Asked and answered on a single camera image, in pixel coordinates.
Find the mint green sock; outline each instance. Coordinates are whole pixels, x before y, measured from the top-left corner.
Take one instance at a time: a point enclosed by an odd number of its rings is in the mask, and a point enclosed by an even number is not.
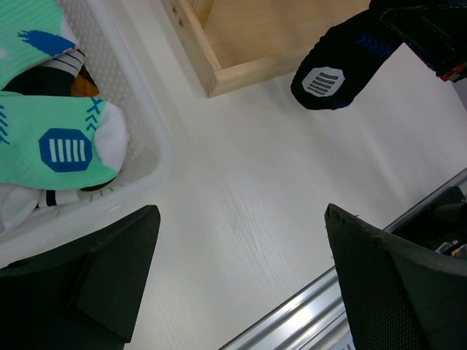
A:
[[[126,153],[123,114],[96,98],[0,96],[0,183],[75,190],[115,178]]]
[[[74,50],[56,0],[0,0],[0,89],[25,70]]]

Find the black sock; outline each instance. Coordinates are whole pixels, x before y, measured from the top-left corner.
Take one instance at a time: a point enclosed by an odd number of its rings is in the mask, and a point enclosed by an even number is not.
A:
[[[292,94],[307,109],[346,107],[401,44],[376,14],[362,12],[314,46],[293,78]]]
[[[80,50],[65,53],[28,69],[3,90],[27,96],[71,96],[72,85],[84,61]]]

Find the striped sock cuff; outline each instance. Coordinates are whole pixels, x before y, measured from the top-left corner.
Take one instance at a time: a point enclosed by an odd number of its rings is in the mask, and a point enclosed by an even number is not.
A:
[[[74,50],[41,64],[41,67],[60,69],[76,78],[85,64],[85,57],[81,50]]]
[[[78,191],[41,191],[41,198],[39,199],[39,208],[47,208],[48,206],[62,206],[73,202],[78,202]]]

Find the sock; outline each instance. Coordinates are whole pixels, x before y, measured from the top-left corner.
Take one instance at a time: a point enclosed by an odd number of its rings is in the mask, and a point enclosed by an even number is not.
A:
[[[77,46],[55,0],[2,1],[0,33],[0,89],[25,70]]]
[[[15,184],[0,184],[0,233],[23,222],[36,208],[39,197],[39,190]]]
[[[40,199],[37,204],[37,208],[47,208],[48,206],[64,206],[78,202],[80,197],[78,191],[52,191],[52,190],[41,190]]]
[[[67,52],[28,69],[3,90],[27,96],[71,96],[72,85],[84,62],[85,55],[81,50]]]
[[[2,95],[0,161],[8,166],[0,166],[0,183],[76,190],[117,176],[128,141],[118,107],[96,98]]]
[[[329,29],[301,63],[291,90],[307,109],[352,103],[402,40],[367,10]]]

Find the orange object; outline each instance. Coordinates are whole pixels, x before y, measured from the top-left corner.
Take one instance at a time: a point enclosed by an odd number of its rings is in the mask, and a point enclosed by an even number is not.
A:
[[[95,97],[99,94],[96,83],[85,66],[72,85],[72,97]]]

